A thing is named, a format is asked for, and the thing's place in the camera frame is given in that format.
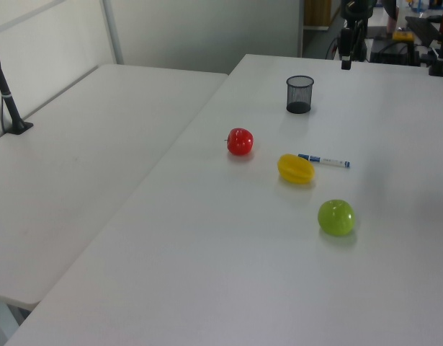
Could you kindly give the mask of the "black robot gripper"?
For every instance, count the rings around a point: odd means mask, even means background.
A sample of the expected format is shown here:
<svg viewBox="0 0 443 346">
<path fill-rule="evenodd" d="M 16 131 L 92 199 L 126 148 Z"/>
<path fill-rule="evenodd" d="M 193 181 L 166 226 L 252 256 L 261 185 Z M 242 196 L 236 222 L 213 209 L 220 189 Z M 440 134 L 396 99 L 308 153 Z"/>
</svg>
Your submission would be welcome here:
<svg viewBox="0 0 443 346">
<path fill-rule="evenodd" d="M 365 39 L 367 20 L 372 16 L 375 0 L 341 0 L 340 15 L 347 22 L 356 22 L 353 36 L 353 61 L 363 62 L 367 56 Z M 341 30 L 341 68 L 349 70 L 352 66 L 352 29 Z"/>
</svg>

